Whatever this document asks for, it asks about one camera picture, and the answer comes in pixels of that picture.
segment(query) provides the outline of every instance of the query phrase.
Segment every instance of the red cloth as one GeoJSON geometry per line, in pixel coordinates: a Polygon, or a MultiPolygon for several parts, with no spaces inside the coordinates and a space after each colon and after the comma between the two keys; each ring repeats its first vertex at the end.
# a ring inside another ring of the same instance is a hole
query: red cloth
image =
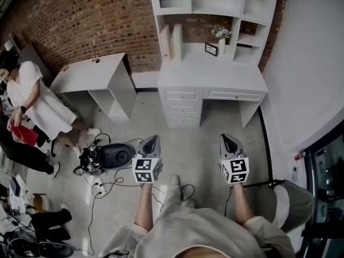
{"type": "Polygon", "coordinates": [[[22,142],[31,146],[34,146],[36,144],[38,133],[33,132],[32,130],[26,128],[25,126],[19,125],[18,127],[15,127],[14,125],[12,125],[11,131],[22,142]]]}

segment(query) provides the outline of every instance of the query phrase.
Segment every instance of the gray shirt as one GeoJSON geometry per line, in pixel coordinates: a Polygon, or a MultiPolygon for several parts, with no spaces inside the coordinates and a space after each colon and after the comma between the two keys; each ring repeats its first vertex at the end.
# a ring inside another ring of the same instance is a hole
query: gray shirt
{"type": "Polygon", "coordinates": [[[230,258],[295,257],[289,237],[264,219],[254,217],[244,226],[213,209],[183,207],[162,215],[151,231],[137,225],[121,226],[99,257],[172,258],[192,247],[207,247],[230,258]]]}

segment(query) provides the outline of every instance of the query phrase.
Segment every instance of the black picture frame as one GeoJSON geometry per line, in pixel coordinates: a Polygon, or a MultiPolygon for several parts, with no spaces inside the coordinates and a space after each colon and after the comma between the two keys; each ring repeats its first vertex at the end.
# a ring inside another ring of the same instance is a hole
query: black picture frame
{"type": "Polygon", "coordinates": [[[205,46],[204,46],[204,51],[206,53],[209,53],[213,56],[217,56],[217,53],[218,53],[218,47],[214,46],[214,45],[211,45],[209,43],[205,43],[205,46]]]}

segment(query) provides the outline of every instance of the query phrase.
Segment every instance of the black baseboard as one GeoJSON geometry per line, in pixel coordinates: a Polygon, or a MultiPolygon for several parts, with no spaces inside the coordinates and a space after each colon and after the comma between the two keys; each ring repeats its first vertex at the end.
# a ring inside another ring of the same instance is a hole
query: black baseboard
{"type": "Polygon", "coordinates": [[[270,153],[270,146],[269,146],[269,140],[268,140],[268,135],[267,135],[267,129],[265,127],[263,113],[262,113],[262,109],[260,108],[260,106],[258,107],[258,114],[259,114],[260,123],[262,125],[262,130],[263,130],[265,150],[267,152],[269,181],[272,181],[274,179],[273,164],[271,163],[271,153],[270,153]]]}
{"type": "Polygon", "coordinates": [[[158,88],[135,88],[136,92],[159,92],[158,88]]]}

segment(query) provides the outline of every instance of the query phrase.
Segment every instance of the person in black clothing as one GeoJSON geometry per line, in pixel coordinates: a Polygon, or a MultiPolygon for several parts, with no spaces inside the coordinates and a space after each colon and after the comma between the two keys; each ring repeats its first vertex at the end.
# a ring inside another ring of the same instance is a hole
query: person in black clothing
{"type": "Polygon", "coordinates": [[[47,155],[34,146],[15,142],[12,133],[7,129],[8,117],[3,114],[0,102],[0,147],[7,158],[18,162],[36,171],[45,172],[56,177],[60,170],[60,164],[50,165],[46,159],[47,155]]]}

